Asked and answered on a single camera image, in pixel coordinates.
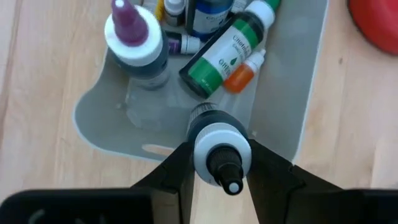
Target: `wooden surface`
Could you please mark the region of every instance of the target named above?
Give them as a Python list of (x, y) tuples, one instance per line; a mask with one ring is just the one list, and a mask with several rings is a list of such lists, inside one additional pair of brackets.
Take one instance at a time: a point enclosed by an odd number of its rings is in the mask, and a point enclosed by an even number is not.
[[(100, 71), (108, 1), (0, 0), (0, 200), (32, 188), (124, 187), (157, 164), (109, 156), (77, 136), (75, 102)], [(398, 58), (330, 1), (298, 164), (342, 187), (398, 187)], [(248, 188), (196, 181), (193, 223), (256, 223)]]

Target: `paint bottle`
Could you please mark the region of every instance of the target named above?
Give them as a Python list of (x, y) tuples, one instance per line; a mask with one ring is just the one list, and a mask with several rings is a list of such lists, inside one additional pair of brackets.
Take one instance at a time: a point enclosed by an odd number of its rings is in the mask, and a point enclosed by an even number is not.
[(223, 24), (233, 0), (186, 0), (185, 29), (206, 42)]
[(155, 90), (170, 77), (167, 36), (155, 16), (128, 0), (112, 0), (113, 13), (105, 23), (105, 39), (115, 61), (137, 86)]
[(198, 96), (208, 98), (251, 55), (274, 19), (268, 3), (254, 0), (191, 58), (180, 77)]
[(165, 31), (169, 40), (169, 54), (196, 54), (200, 49), (200, 39), (185, 34)]
[(164, 1), (163, 0), (144, 0), (142, 6), (148, 9), (156, 19), (161, 22), (164, 16)]
[(165, 20), (168, 25), (177, 27), (184, 23), (184, 0), (164, 0), (164, 9), (166, 12)]
[(194, 142), (193, 164), (209, 184), (230, 195), (243, 189), (251, 166), (251, 148), (243, 125), (214, 103), (196, 106), (188, 123), (187, 140)]
[(255, 74), (260, 72), (261, 65), (264, 63), (265, 54), (265, 49), (251, 54), (244, 63), (225, 80), (224, 87), (231, 93), (241, 93)]

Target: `white label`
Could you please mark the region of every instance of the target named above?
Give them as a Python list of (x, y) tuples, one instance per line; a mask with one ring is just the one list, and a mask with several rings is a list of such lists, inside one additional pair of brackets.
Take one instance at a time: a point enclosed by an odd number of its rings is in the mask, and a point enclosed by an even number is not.
[(223, 25), (229, 10), (217, 13), (207, 14), (195, 10), (195, 17), (193, 18), (193, 30), (202, 34), (210, 34), (217, 31)]
[(237, 28), (231, 26), (202, 57), (217, 69), (223, 80), (226, 80), (251, 54), (251, 51), (247, 38)]
[(167, 69), (165, 69), (162, 73), (160, 73), (159, 75), (157, 75), (156, 77), (151, 78), (151, 79), (143, 80), (143, 79), (131, 77), (131, 80), (133, 80), (133, 82), (137, 86), (141, 86), (144, 88), (154, 88), (154, 87), (160, 86), (163, 83), (165, 83), (167, 81), (167, 79), (169, 78), (169, 76), (170, 76), (169, 71)]
[(191, 126), (192, 121), (202, 113), (210, 110), (216, 110), (217, 105), (215, 103), (201, 103), (196, 108), (194, 108), (191, 112), (191, 116), (189, 117), (188, 129)]

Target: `white cap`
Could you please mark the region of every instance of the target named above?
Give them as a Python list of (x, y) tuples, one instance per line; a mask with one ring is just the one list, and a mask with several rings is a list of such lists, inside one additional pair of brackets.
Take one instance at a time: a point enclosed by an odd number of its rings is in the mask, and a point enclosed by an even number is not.
[(106, 20), (104, 33), (108, 47), (118, 58), (130, 66), (145, 66), (160, 55), (163, 48), (162, 29), (155, 16), (141, 6), (135, 6), (148, 25), (148, 38), (140, 46), (127, 46), (119, 40), (114, 30), (112, 14)]
[[(207, 168), (207, 156), (219, 145), (234, 147), (241, 156), (243, 177), (248, 174), (251, 166), (251, 148), (243, 135), (232, 125), (227, 123), (213, 123), (204, 127), (195, 140), (193, 150), (193, 165), (202, 180), (211, 185), (219, 186)], [(236, 186), (230, 185), (230, 191), (236, 192)]]
[(200, 39), (189, 35), (181, 37), (181, 54), (196, 54), (200, 50)]
[(255, 14), (266, 29), (269, 29), (275, 21), (274, 10), (264, 0), (254, 0), (245, 8), (245, 11)]
[(229, 186), (229, 191), (232, 193), (236, 193), (239, 191), (239, 185), (237, 183), (231, 183)]
[(173, 15), (177, 16), (182, 13), (185, 9), (185, 1), (184, 0), (160, 0), (164, 1), (164, 7), (166, 11)]
[(266, 50), (261, 49), (258, 52), (253, 52), (245, 61), (244, 63), (248, 65), (253, 73), (257, 73), (261, 65), (264, 63), (264, 56), (266, 55)]

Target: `orange bottle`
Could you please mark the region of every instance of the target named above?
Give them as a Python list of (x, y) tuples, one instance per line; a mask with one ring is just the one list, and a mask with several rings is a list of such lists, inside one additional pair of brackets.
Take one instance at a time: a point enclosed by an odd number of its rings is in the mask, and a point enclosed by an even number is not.
[(259, 72), (261, 65), (264, 63), (265, 55), (265, 49), (252, 53), (248, 59), (225, 80), (224, 87), (231, 93), (241, 93), (255, 74)]

